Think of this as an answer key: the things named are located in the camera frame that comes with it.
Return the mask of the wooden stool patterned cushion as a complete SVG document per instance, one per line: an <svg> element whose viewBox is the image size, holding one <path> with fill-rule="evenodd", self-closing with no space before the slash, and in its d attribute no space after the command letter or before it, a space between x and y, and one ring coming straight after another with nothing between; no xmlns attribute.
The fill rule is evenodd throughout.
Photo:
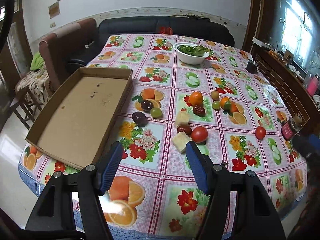
<svg viewBox="0 0 320 240"><path fill-rule="evenodd" d="M36 71L30 71L15 87L15 97L9 110L14 113L20 122L30 128L29 121L34 122L37 112L42 111L43 106L52 96L50 79L45 67Z"/></svg>

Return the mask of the small red tomato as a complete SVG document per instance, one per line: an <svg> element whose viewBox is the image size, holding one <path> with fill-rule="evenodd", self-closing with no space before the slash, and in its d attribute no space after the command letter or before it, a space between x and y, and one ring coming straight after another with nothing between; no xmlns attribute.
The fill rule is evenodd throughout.
<svg viewBox="0 0 320 240"><path fill-rule="evenodd" d="M263 126L258 126L255 129L255 136L258 140L263 140L266 136L266 129Z"/></svg>

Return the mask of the shallow cardboard box tray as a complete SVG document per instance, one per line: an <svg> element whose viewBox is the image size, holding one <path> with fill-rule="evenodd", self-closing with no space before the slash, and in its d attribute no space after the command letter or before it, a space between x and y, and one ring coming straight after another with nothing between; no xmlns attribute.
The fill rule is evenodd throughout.
<svg viewBox="0 0 320 240"><path fill-rule="evenodd" d="M79 170L96 162L131 83L131 69L79 68L40 111L26 141Z"/></svg>

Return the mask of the green leafy vegetables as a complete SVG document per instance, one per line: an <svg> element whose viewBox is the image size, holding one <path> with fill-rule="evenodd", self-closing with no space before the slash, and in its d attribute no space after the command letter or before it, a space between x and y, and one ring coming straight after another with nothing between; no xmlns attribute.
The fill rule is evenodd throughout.
<svg viewBox="0 0 320 240"><path fill-rule="evenodd" d="M190 45L180 45L178 46L178 50L187 55L203 57L205 53L208 53L208 48L204 46L190 46Z"/></svg>

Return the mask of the small wall notice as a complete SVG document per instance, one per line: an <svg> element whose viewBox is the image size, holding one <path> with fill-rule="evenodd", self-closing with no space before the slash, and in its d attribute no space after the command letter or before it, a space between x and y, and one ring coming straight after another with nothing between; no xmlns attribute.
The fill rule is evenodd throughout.
<svg viewBox="0 0 320 240"><path fill-rule="evenodd" d="M55 2L54 4L50 5L48 7L48 11L49 11L49 18L50 19L56 17L57 15L60 15L59 2Z"/></svg>

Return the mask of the green cloth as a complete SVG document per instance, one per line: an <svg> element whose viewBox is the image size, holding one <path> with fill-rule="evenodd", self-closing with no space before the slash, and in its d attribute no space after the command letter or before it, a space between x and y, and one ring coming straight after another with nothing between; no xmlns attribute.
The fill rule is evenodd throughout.
<svg viewBox="0 0 320 240"><path fill-rule="evenodd" d="M35 72L43 68L44 66L44 59L42 58L40 52L36 52L30 65L30 70Z"/></svg>

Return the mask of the wooden sideboard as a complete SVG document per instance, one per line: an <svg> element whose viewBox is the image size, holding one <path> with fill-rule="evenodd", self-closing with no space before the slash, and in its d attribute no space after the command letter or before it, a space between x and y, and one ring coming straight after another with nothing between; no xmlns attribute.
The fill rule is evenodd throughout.
<svg viewBox="0 0 320 240"><path fill-rule="evenodd" d="M319 110L297 77L263 44L252 40L252 53L264 77L276 88L291 115L302 117L301 132L304 135L319 135Z"/></svg>

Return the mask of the large red tomato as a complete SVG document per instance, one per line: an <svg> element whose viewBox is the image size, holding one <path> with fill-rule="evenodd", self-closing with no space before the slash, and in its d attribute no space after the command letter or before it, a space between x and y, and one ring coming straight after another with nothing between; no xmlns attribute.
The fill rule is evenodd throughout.
<svg viewBox="0 0 320 240"><path fill-rule="evenodd" d="M191 139L195 143L202 143L206 141L207 137L208 137L208 131L203 126L194 128L191 133Z"/></svg>

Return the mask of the small black cup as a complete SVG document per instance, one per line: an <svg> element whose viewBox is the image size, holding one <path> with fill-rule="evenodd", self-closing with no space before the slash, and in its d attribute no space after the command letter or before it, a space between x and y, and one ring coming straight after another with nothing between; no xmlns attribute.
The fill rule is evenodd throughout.
<svg viewBox="0 0 320 240"><path fill-rule="evenodd" d="M257 74L258 64L253 60L249 60L246 66L246 70L251 74Z"/></svg>

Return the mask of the black leather sofa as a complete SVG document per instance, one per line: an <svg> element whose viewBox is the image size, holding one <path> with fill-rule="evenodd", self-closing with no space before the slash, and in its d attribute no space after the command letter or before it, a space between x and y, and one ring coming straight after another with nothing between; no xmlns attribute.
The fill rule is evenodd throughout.
<svg viewBox="0 0 320 240"><path fill-rule="evenodd" d="M86 66L96 57L111 35L159 34L160 27L170 27L174 35L202 38L233 47L234 37L227 27L198 16L137 16L103 20L93 38L93 44L69 57L68 67L72 72Z"/></svg>

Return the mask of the orange tangerine with leaf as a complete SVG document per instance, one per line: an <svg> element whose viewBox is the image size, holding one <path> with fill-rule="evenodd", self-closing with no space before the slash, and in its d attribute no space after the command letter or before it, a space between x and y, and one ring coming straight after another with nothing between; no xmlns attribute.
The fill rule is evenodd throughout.
<svg viewBox="0 0 320 240"><path fill-rule="evenodd" d="M229 114L239 111L236 104L229 97L223 97L220 100L220 107Z"/></svg>

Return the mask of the red jujube date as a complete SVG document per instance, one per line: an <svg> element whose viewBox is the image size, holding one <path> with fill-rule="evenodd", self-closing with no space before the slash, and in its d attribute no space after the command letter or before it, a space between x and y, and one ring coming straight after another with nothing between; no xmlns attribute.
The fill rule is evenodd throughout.
<svg viewBox="0 0 320 240"><path fill-rule="evenodd" d="M206 115L206 110L202 106L195 105L193 107L193 113L196 116L204 117Z"/></svg>
<svg viewBox="0 0 320 240"><path fill-rule="evenodd" d="M184 132L187 136L191 136L192 129L188 125L180 125L177 128L177 133Z"/></svg>

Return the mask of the wooden glass panel door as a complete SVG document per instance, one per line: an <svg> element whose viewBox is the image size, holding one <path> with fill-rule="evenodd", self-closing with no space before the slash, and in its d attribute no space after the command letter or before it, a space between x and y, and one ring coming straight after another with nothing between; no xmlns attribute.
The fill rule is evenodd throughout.
<svg viewBox="0 0 320 240"><path fill-rule="evenodd" d="M12 24L1 52L1 78L10 90L29 72L33 58L25 32L22 5L22 0L14 0Z"/></svg>

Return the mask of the dark purple plum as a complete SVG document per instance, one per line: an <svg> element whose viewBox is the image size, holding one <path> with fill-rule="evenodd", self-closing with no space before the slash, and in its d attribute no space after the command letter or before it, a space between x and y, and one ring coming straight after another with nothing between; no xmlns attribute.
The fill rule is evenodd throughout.
<svg viewBox="0 0 320 240"><path fill-rule="evenodd" d="M142 110L146 113L150 113L150 111L153 109L153 103L150 100L143 100L140 105Z"/></svg>
<svg viewBox="0 0 320 240"><path fill-rule="evenodd" d="M132 114L132 120L139 127L144 127L148 123L146 116L142 112L135 112Z"/></svg>

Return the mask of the pale cake cube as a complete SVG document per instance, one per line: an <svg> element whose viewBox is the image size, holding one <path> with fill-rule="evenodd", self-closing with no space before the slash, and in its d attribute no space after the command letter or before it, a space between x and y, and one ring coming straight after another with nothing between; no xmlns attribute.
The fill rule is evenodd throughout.
<svg viewBox="0 0 320 240"><path fill-rule="evenodd" d="M191 141L191 138L185 132L179 132L172 138L172 143L178 152L185 152L186 145Z"/></svg>
<svg viewBox="0 0 320 240"><path fill-rule="evenodd" d="M179 111L175 118L175 127L178 128L181 125L188 125L189 124L189 113L187 111Z"/></svg>

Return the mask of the red object on sofa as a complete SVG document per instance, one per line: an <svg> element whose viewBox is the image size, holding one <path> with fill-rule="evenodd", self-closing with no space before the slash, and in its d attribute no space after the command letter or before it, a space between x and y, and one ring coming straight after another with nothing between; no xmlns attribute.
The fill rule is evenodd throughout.
<svg viewBox="0 0 320 240"><path fill-rule="evenodd" d="M162 35L172 35L173 30L170 27L160 27L159 33Z"/></svg>

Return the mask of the green grape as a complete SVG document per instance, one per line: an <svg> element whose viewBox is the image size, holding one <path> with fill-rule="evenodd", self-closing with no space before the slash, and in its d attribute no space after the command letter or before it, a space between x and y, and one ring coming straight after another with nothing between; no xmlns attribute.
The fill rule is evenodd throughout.
<svg viewBox="0 0 320 240"><path fill-rule="evenodd" d="M218 111L220 109L220 102L219 101L214 101L212 103L212 108L216 111Z"/></svg>
<svg viewBox="0 0 320 240"><path fill-rule="evenodd" d="M159 119L162 117L162 111L160 108L157 108L157 107L153 107L151 110L150 110L150 114L153 118L155 119Z"/></svg>

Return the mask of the floral fruit print tablecloth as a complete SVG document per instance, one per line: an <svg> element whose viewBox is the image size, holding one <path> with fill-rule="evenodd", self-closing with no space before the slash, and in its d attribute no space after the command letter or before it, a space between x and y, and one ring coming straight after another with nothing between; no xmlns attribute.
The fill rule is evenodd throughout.
<svg viewBox="0 0 320 240"><path fill-rule="evenodd" d="M200 64L181 62L177 42L202 45L209 56ZM280 216L287 215L306 191L306 162L281 134L290 117L277 90L261 74L246 72L250 54L200 38L160 34L115 34L108 38L89 67L129 68L132 87L116 119L111 141L123 146L123 157L111 189L101 205L114 239L190 239L204 218L209 197L196 186L185 154L172 143L179 111L189 113L191 129L203 126L200 152L232 172L252 170L259 177ZM229 97L238 112L212 108L212 91ZM189 95L203 95L204 117L193 113ZM160 108L155 119L140 103ZM148 123L139 127L132 114ZM255 129L266 136L258 140Z"/></svg>

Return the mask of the white bowl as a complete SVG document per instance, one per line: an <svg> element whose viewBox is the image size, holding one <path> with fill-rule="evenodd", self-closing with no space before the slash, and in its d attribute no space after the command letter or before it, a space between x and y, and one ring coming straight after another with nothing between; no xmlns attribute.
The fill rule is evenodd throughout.
<svg viewBox="0 0 320 240"><path fill-rule="evenodd" d="M186 64L197 65L209 56L209 49L193 43L177 42L174 44L177 58Z"/></svg>

